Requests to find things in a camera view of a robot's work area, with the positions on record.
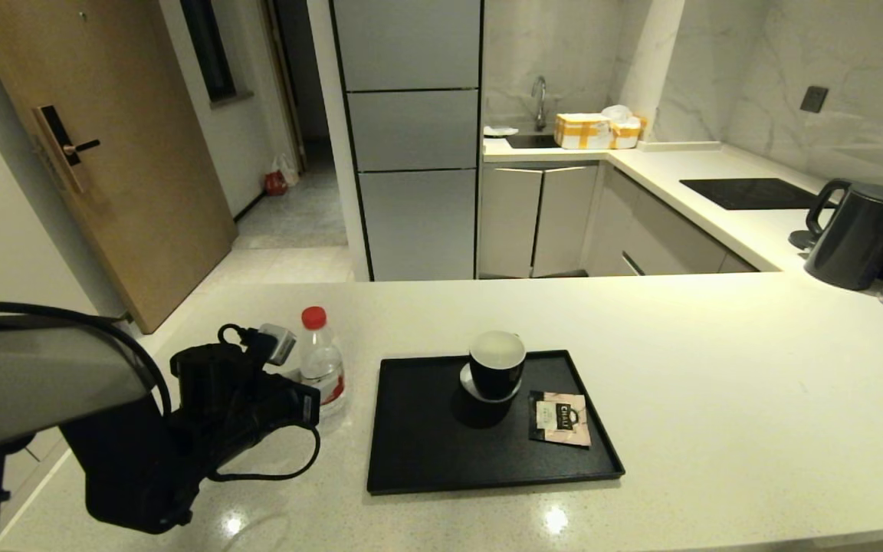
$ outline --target black cable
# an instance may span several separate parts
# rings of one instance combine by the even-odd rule
[[[238,336],[241,336],[242,340],[245,338],[245,329],[241,328],[241,326],[238,326],[236,324],[224,324],[220,327],[220,329],[217,330],[218,342],[230,343],[227,341],[227,336],[224,335],[225,333],[227,333],[227,330],[234,330],[235,332],[238,332]]]
[[[308,468],[312,468],[312,464],[315,464],[316,458],[319,457],[319,447],[322,446],[322,439],[319,437],[319,430],[316,429],[314,425],[305,425],[304,423],[295,423],[295,427],[301,427],[302,429],[308,429],[312,432],[312,436],[316,440],[316,448],[312,451],[312,458],[309,458],[309,461],[306,464],[299,468],[298,471],[293,471],[291,474],[221,474],[221,472],[214,471],[210,472],[210,475],[207,475],[206,478],[211,481],[216,481],[218,483],[224,483],[227,481],[284,481],[292,478],[297,478],[297,476],[304,474],[304,472],[308,471]]]
[[[77,322],[84,326],[89,326],[101,333],[112,336],[123,343],[123,345],[129,348],[129,350],[132,350],[132,352],[136,354],[136,357],[138,357],[138,360],[144,364],[145,368],[147,368],[152,375],[152,378],[155,380],[155,386],[159,389],[159,398],[162,401],[162,416],[168,417],[169,414],[172,413],[172,401],[169,399],[169,386],[166,384],[166,378],[162,377],[158,364],[155,363],[155,360],[152,360],[152,357],[147,350],[143,349],[143,346],[138,345],[138,342],[134,340],[132,336],[126,334],[118,327],[111,325],[100,317],[84,314],[84,312],[66,310],[66,308],[59,307],[45,307],[45,305],[42,304],[8,303],[7,301],[0,301],[0,312],[6,312],[7,314],[27,314],[32,317],[60,318]]]

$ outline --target kettle handle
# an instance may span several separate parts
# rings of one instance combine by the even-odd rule
[[[819,224],[819,213],[822,212],[823,207],[830,200],[830,196],[833,196],[833,193],[838,191],[838,189],[843,189],[844,192],[847,192],[849,188],[851,188],[851,181],[839,178],[831,179],[830,182],[826,183],[826,186],[823,186],[823,190],[817,196],[816,205],[809,210],[809,213],[806,213],[806,227],[809,228],[809,233],[812,234],[813,238],[819,240],[820,235],[823,235],[823,227]]]

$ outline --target electric kettle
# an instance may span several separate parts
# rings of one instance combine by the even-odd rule
[[[826,228],[819,213],[838,189],[844,198]],[[816,246],[806,259],[806,272],[848,290],[868,289],[883,266],[883,186],[832,179],[806,214]]]

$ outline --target faucet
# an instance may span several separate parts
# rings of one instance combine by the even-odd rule
[[[533,89],[530,90],[530,96],[537,98],[537,118],[533,125],[537,128],[537,132],[543,130],[547,126],[547,122],[543,116],[543,99],[547,96],[547,80],[541,74],[537,80],[533,82]]]

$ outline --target tea bag packet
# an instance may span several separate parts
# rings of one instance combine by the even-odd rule
[[[591,447],[585,396],[530,391],[530,439]]]

